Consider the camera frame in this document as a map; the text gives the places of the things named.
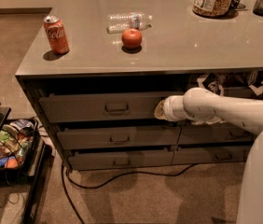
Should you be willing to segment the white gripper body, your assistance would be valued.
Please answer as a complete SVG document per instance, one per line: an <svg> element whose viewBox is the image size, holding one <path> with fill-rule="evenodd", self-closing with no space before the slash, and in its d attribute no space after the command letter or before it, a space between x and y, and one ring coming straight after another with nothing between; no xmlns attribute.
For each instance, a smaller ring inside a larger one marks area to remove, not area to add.
<svg viewBox="0 0 263 224"><path fill-rule="evenodd" d="M182 95L169 96L164 100L163 115L168 121L180 121L187 118Z"/></svg>

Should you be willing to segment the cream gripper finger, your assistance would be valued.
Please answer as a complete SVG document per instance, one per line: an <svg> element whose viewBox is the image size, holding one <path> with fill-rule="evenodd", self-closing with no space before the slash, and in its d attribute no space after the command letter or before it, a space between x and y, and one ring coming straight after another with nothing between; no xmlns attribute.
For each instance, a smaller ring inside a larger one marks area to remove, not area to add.
<svg viewBox="0 0 263 224"><path fill-rule="evenodd" d="M163 109L164 104L165 104L165 100L161 100L161 101L158 103L156 109Z"/></svg>
<svg viewBox="0 0 263 224"><path fill-rule="evenodd" d="M154 111L154 116L156 119L162 119L162 120L166 120L165 115L163 114L163 110L155 110Z"/></svg>

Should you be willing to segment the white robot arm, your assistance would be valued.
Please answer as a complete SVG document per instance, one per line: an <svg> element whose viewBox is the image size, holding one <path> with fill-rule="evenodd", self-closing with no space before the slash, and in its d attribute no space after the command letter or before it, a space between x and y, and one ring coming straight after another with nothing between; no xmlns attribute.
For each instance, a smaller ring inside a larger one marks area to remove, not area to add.
<svg viewBox="0 0 263 224"><path fill-rule="evenodd" d="M245 164L236 224L263 224L263 100L217 95L192 88L160 101L157 119L207 120L218 117L256 136Z"/></svg>

